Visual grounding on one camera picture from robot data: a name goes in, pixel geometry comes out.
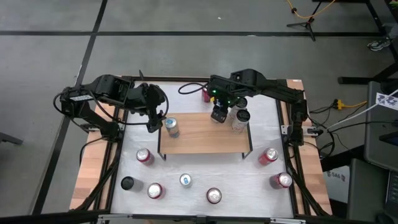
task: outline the yellow cable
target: yellow cable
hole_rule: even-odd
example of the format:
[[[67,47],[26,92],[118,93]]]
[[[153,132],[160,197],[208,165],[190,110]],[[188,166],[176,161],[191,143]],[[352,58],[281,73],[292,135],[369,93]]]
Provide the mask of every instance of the yellow cable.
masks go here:
[[[364,102],[362,102],[362,103],[358,103],[357,105],[352,105],[352,106],[350,106],[350,105],[343,105],[343,107],[345,107],[345,108],[354,108],[354,107],[357,107],[357,106],[362,106],[362,105],[365,104],[365,103],[367,103],[367,101],[364,101]]]
[[[315,16],[318,15],[319,13],[323,12],[325,9],[327,9],[329,6],[331,6],[335,1],[336,1],[336,0],[333,0],[331,3],[329,3],[327,6],[325,6],[321,11],[318,11],[317,13],[315,13],[314,15],[311,15],[311,16],[300,16],[300,15],[297,13],[297,11],[294,11],[294,13],[295,13],[296,16],[299,17],[299,18],[302,18],[302,19],[309,19],[309,18],[315,17]],[[290,2],[290,0],[287,0],[287,2],[288,2],[289,5],[290,5],[290,10],[292,10],[292,9],[293,9],[292,3]]]

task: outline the gray floor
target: gray floor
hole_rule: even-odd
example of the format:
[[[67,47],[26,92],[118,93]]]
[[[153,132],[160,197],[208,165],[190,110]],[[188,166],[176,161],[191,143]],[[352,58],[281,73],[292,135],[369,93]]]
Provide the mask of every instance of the gray floor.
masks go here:
[[[302,15],[316,6],[292,1]],[[383,22],[393,21],[383,1],[372,0]],[[92,30],[100,0],[0,1],[0,30]],[[100,30],[297,32],[302,21],[284,1],[109,0]],[[316,17],[317,32],[375,32],[363,4],[336,3]],[[28,214],[60,124],[52,98],[72,86],[89,37],[0,36],[0,131],[24,140],[0,144],[0,216]],[[342,99],[366,100],[366,86],[343,86],[338,76],[371,77],[393,62],[388,50],[371,52],[370,38],[324,37],[98,37],[83,83],[102,74],[208,77],[254,68],[267,78],[302,79],[310,110]],[[332,111],[333,124],[352,110]],[[314,115],[319,121],[325,114]],[[348,147],[362,144],[364,129],[340,132]],[[68,130],[44,212],[67,211],[86,134]],[[319,146],[329,141],[321,136]],[[336,152],[344,151],[337,143]]]

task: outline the silver can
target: silver can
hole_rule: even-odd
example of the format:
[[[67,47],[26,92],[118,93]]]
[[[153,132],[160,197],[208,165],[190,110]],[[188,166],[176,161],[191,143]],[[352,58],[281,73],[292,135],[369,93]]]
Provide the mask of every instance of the silver can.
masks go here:
[[[276,151],[276,149],[271,147],[264,150],[264,152],[261,153],[258,158],[260,164],[264,166],[270,164],[271,162],[276,161],[277,159],[278,159],[278,151]]]
[[[288,175],[285,172],[282,172],[280,174],[276,174],[270,177],[269,183],[271,184],[271,187],[274,189],[284,189],[290,187],[293,183],[293,180],[290,175]]]
[[[140,149],[136,154],[137,160],[143,163],[144,165],[151,165],[155,161],[155,157],[150,153],[150,151],[146,148]]]
[[[232,121],[232,130],[241,133],[250,120],[250,113],[247,110],[239,110]]]
[[[165,188],[158,183],[153,183],[149,185],[147,194],[151,199],[161,199],[165,195]]]
[[[165,126],[167,129],[167,132],[169,133],[171,138],[177,138],[180,136],[180,130],[178,129],[178,123],[177,119],[175,118],[167,118],[165,121]]]
[[[180,184],[182,187],[189,188],[192,185],[191,176],[188,174],[182,174],[180,176]]]
[[[246,109],[247,105],[248,105],[248,100],[245,98],[240,98],[238,103],[234,107],[231,108],[231,111],[229,112],[229,117],[232,119],[235,119],[236,113],[239,110]]]
[[[138,192],[142,190],[142,188],[144,187],[144,183],[140,180],[127,176],[123,178],[121,182],[121,187],[123,190],[132,190]]]
[[[210,188],[206,193],[207,201],[212,204],[217,204],[220,202],[222,197],[221,191],[215,187]]]

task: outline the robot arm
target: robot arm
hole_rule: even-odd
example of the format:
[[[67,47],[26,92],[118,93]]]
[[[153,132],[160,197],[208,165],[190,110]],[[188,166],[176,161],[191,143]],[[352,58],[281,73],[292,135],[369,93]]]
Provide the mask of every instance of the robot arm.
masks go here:
[[[87,85],[78,87],[66,87],[60,94],[62,113],[69,118],[82,118],[92,126],[98,128],[104,137],[110,141],[116,141],[119,136],[119,125],[123,123],[112,118],[107,121],[91,110],[88,102],[106,103],[131,113],[148,115],[146,124],[148,132],[153,133],[162,127],[164,114],[157,114],[156,108],[165,101],[164,92],[157,85],[142,83],[134,87],[134,80],[130,78],[116,77],[114,75],[102,75]]]
[[[284,101],[291,105],[289,143],[302,146],[302,123],[308,118],[307,101],[302,90],[283,86],[277,80],[267,80],[263,74],[245,69],[231,74],[230,78],[212,75],[207,86],[207,94],[214,97],[211,117],[223,123],[228,114],[228,107],[233,107],[240,97],[264,95]]]

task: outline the tripod stand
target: tripod stand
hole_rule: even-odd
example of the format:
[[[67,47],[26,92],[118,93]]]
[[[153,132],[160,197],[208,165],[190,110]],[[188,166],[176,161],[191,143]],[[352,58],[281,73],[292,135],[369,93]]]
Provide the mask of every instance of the tripod stand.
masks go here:
[[[311,17],[309,18],[309,20],[307,22],[298,22],[298,23],[294,23],[294,24],[287,24],[286,26],[287,27],[302,26],[302,27],[306,28],[308,31],[310,31],[310,36],[311,36],[312,41],[315,41],[315,36],[312,32],[311,23],[314,21],[313,15],[317,12],[321,3],[322,3],[321,1],[318,3],[317,7],[313,11],[313,13],[311,14]]]

